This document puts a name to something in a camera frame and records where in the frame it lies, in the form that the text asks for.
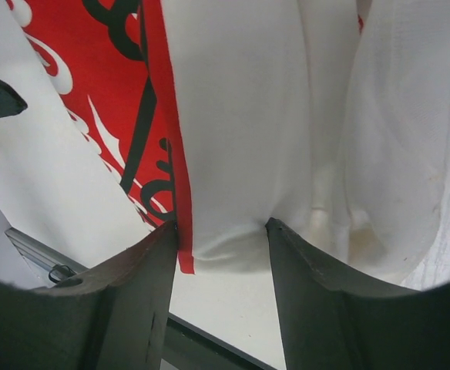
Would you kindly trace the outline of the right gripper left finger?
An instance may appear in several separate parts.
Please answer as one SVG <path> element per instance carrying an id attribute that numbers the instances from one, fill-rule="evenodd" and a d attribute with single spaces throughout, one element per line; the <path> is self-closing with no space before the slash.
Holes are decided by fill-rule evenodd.
<path id="1" fill-rule="evenodd" d="M 167 222 L 52 288 L 0 282 L 0 369 L 158 369 L 177 246 Z"/>

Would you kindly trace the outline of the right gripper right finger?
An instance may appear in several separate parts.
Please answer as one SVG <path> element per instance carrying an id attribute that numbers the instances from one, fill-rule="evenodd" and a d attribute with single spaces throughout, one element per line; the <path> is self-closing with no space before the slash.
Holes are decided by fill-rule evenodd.
<path id="1" fill-rule="evenodd" d="M 450 283 L 403 288 L 348 266 L 278 219 L 266 229 L 289 369 L 450 369 Z"/>

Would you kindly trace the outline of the white red-print t-shirt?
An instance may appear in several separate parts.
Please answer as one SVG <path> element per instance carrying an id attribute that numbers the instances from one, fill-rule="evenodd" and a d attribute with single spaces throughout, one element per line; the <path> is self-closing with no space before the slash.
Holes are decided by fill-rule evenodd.
<path id="1" fill-rule="evenodd" d="M 266 222 L 398 282 L 450 177 L 450 1 L 0 1 L 0 209 L 93 266 L 175 220 L 186 274 Z"/>

